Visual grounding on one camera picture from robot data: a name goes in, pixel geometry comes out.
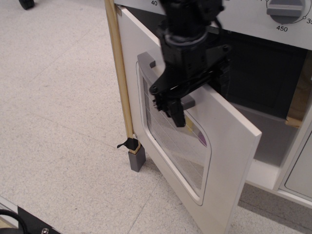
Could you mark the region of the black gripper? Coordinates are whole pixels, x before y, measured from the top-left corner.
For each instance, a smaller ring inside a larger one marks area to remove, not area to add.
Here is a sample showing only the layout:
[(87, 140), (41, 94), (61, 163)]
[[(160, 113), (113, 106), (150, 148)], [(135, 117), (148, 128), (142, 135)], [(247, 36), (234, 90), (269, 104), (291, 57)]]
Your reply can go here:
[(150, 92), (159, 111), (166, 111), (176, 127), (185, 126), (181, 99), (208, 83), (227, 99), (230, 86), (232, 48), (228, 44), (208, 43), (208, 36), (193, 41), (175, 41), (169, 35), (159, 37), (165, 70), (152, 84)]

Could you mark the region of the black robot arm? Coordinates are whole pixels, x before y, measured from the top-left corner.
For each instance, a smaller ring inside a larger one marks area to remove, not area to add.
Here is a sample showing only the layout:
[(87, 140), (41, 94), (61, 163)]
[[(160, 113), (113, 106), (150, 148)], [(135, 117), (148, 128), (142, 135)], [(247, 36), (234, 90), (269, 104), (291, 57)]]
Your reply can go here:
[(229, 45), (213, 46), (208, 27), (224, 10), (220, 0), (162, 0), (166, 19), (158, 26), (165, 70), (150, 87), (154, 105), (172, 118), (176, 127), (186, 124), (182, 98), (205, 84), (223, 97), (230, 84)]

